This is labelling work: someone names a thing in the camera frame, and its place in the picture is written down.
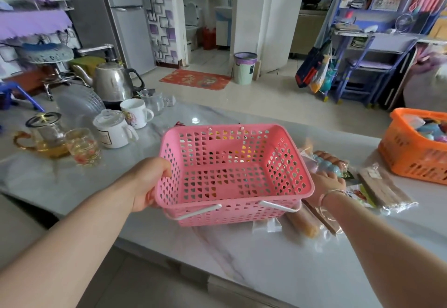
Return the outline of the person's right hand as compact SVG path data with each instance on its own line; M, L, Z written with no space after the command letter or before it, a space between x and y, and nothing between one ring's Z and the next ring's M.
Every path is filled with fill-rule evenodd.
M305 201L315 209L325 209L332 212L332 209L345 200L346 183L341 177L333 172L318 171L310 174L314 183L314 192Z

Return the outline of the pink plastic basket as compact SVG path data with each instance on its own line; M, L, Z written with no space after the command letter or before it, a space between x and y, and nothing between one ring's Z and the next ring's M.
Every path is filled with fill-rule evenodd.
M234 224L296 213L315 190L292 137L278 124L176 126L159 156L170 177L155 201L180 226Z

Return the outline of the person's left forearm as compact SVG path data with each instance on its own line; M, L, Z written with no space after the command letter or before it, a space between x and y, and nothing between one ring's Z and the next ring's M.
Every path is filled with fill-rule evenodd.
M138 195L122 178L85 199L0 272L0 308L76 308Z

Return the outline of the person's right forearm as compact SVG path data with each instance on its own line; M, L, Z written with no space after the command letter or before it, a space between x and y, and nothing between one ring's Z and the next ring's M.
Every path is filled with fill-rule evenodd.
M348 196L329 214L383 308L447 308L446 262Z

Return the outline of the white printed mug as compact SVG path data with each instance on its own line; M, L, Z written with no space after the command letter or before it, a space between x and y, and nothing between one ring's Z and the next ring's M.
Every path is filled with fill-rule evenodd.
M145 102L139 98L122 101L120 108L127 123L136 130L144 128L154 118L153 111L147 108Z

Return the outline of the clear glass pitcher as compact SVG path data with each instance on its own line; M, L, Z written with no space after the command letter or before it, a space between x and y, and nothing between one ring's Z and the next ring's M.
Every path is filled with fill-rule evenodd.
M155 89L143 89L138 92L138 96L144 101L146 108L157 117L161 115L166 107L174 107L176 98L174 96L165 96L161 91Z

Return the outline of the small glass tea cup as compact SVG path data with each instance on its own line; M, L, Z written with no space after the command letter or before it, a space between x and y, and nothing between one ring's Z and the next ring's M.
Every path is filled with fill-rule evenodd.
M100 147L88 128L75 128L65 133L65 143L78 165L91 166L101 158Z

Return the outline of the red floor mat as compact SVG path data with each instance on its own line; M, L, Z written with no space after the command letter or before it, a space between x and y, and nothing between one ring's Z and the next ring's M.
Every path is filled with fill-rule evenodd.
M231 76L213 74L206 72L191 71L186 69L176 69L166 75L160 82L201 88L212 91L223 90L231 81Z

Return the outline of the stainless steel kettle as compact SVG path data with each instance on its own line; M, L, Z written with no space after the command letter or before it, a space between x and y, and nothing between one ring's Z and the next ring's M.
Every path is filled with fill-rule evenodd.
M135 69L125 68L116 62L99 64L93 77L90 77L80 65L73 65L74 73L91 87L105 107L120 110L120 103L132 99L146 88L141 76Z

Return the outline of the green trash bin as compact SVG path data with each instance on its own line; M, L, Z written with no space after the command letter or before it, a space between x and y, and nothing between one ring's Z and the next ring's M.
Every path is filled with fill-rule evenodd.
M234 81L238 85L249 85L253 81L255 64L258 61L258 55L253 52L234 53Z

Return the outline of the white toilet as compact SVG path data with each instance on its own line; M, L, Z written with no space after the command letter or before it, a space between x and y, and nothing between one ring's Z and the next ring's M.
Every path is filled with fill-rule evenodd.
M191 51L198 47L198 31L202 23L202 9L194 2L184 4L184 16L186 24L186 40L190 44Z

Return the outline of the packet of brown sticks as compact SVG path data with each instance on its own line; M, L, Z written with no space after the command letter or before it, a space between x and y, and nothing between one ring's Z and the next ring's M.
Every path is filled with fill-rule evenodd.
M378 163L361 167L358 177L376 207L384 215L398 214L419 205L395 185L390 173Z

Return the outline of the purple chair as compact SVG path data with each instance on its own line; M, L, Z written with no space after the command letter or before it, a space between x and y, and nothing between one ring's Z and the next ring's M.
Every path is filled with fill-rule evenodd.
M334 94L336 104L350 100L372 107L416 43L413 34L369 34L359 56L345 60Z

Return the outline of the purple shelf desk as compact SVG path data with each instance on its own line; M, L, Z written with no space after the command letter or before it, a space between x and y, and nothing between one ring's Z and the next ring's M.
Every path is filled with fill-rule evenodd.
M447 45L430 35L445 18L447 0L333 0L328 35L336 76L325 92L336 104L357 101L375 107L398 68L410 68L417 50Z

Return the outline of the orange plastic basket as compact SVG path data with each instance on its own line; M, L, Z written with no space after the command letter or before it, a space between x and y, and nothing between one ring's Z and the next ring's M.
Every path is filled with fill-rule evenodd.
M378 145L384 163L398 176L447 186L447 143L423 137L408 124L405 115L447 121L447 113L394 109L392 122Z

